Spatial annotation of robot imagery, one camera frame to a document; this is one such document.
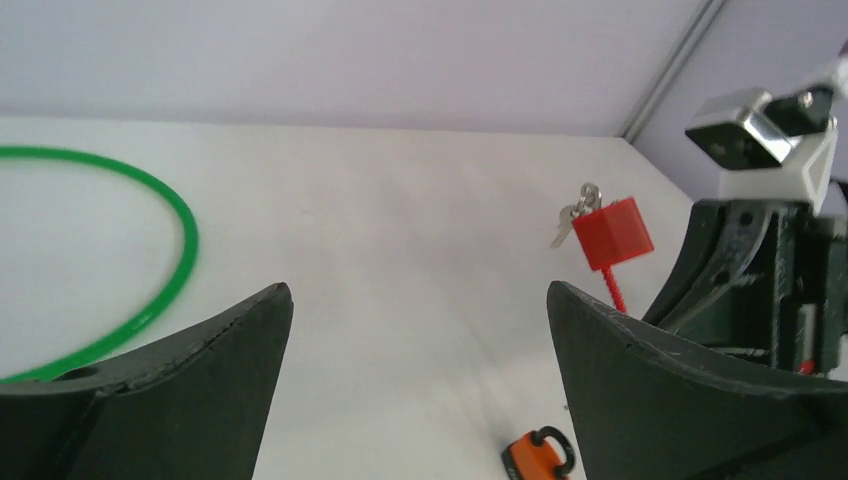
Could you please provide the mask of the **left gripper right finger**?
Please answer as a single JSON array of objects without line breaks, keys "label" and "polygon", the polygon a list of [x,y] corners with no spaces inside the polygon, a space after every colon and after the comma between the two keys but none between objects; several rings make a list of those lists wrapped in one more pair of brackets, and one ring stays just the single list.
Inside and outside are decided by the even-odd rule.
[{"label": "left gripper right finger", "polygon": [[847,386],[749,363],[562,281],[547,310],[591,479],[843,479]]}]

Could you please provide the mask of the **silver keys on red lock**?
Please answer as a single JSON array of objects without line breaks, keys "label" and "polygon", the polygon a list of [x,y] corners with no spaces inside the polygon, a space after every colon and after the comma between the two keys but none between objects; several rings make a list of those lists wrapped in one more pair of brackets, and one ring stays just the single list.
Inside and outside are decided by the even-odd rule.
[{"label": "silver keys on red lock", "polygon": [[581,186],[578,200],[571,205],[566,205],[559,212],[559,223],[557,235],[550,243],[552,249],[559,248],[573,231],[573,223],[581,216],[591,214],[602,207],[602,193],[600,188],[592,182],[586,182]]}]

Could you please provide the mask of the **red cable lock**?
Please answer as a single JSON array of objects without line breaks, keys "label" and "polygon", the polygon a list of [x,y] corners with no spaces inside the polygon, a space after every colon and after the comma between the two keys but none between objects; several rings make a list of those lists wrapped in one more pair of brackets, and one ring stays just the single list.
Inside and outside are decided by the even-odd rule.
[{"label": "red cable lock", "polygon": [[635,198],[626,197],[582,215],[572,225],[589,268],[601,273],[613,305],[627,314],[613,267],[655,249]]}]

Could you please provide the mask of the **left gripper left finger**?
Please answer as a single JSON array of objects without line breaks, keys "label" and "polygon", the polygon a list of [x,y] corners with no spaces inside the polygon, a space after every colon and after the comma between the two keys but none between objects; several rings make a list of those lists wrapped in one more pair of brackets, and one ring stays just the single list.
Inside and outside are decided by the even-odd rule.
[{"label": "left gripper left finger", "polygon": [[5,479],[249,479],[294,305],[276,283],[49,381],[1,388]]}]

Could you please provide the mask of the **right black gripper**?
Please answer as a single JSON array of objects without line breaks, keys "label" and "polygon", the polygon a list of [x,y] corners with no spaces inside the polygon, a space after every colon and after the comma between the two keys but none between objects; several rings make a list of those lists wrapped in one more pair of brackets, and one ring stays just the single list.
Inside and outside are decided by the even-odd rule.
[{"label": "right black gripper", "polygon": [[784,200],[700,200],[644,322],[718,353],[805,375],[840,362],[847,219]]}]

